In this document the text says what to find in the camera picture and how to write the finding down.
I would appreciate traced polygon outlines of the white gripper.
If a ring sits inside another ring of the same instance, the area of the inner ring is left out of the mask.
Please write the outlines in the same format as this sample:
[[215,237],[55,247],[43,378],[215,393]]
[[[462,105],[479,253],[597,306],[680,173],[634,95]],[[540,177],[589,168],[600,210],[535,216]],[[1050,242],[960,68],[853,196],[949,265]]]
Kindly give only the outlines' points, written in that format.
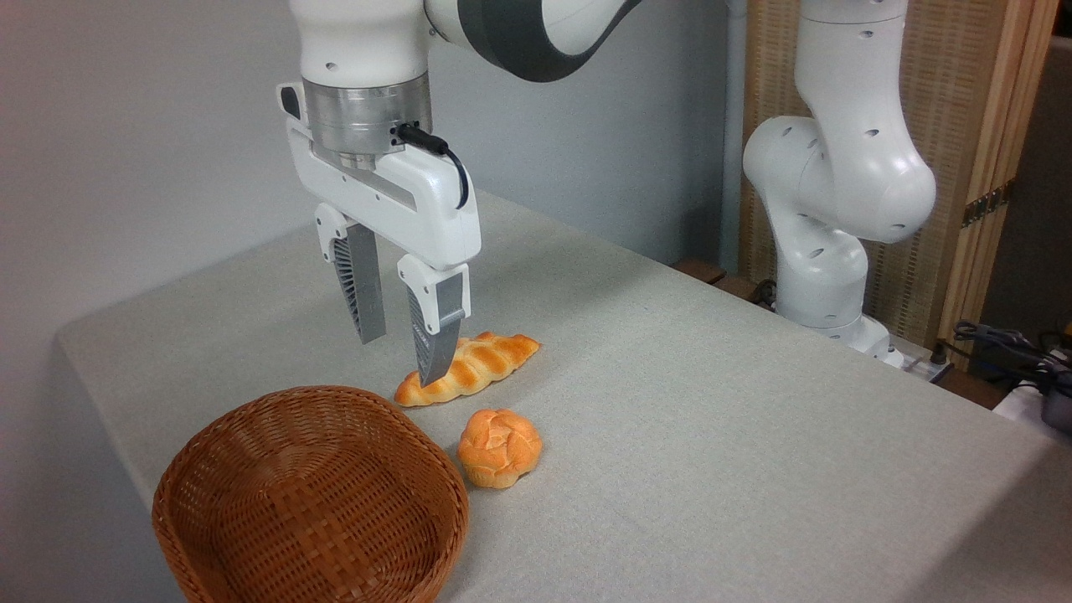
[[278,103],[300,183],[322,202],[322,256],[361,343],[386,335],[376,234],[407,253],[397,267],[419,385],[441,380],[472,314],[466,263],[482,236],[466,168],[431,134],[428,80],[356,89],[295,80],[279,85]]

